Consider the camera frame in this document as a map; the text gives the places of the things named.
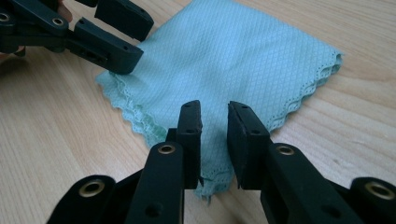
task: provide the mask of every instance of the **blue cloth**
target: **blue cloth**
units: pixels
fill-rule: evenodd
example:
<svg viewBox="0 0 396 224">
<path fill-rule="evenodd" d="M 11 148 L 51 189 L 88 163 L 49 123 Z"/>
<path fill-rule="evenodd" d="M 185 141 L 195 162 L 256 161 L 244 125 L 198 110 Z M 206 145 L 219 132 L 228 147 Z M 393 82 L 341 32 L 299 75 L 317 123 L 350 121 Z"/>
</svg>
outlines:
<svg viewBox="0 0 396 224">
<path fill-rule="evenodd" d="M 226 190 L 233 178 L 230 101 L 250 105 L 271 131 L 342 62 L 337 49 L 231 0 L 193 0 L 139 48 L 145 53 L 131 75 L 104 72 L 97 82 L 149 147 L 177 126 L 184 103 L 201 101 L 201 196 Z"/>
</svg>

